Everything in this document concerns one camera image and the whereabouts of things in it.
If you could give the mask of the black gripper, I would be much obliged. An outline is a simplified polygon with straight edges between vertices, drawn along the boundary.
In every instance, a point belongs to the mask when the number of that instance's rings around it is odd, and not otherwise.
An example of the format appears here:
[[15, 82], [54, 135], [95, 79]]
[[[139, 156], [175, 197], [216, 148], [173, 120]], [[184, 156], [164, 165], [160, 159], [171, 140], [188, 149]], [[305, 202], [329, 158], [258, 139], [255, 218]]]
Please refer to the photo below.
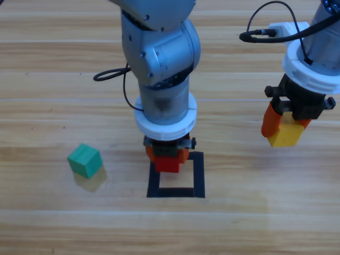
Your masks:
[[195, 149], [197, 142], [196, 138], [191, 138], [189, 134], [171, 141], [155, 140], [145, 135], [143, 145], [151, 162], [160, 156], [177, 156], [179, 163], [185, 164], [189, 157], [189, 149]]
[[265, 94], [271, 98], [263, 116], [261, 134], [265, 138], [272, 137], [278, 130], [284, 112], [291, 112], [297, 121], [299, 130], [305, 130], [311, 120], [316, 120], [325, 110], [336, 106], [333, 97], [302, 88], [283, 75], [277, 87], [267, 86]]

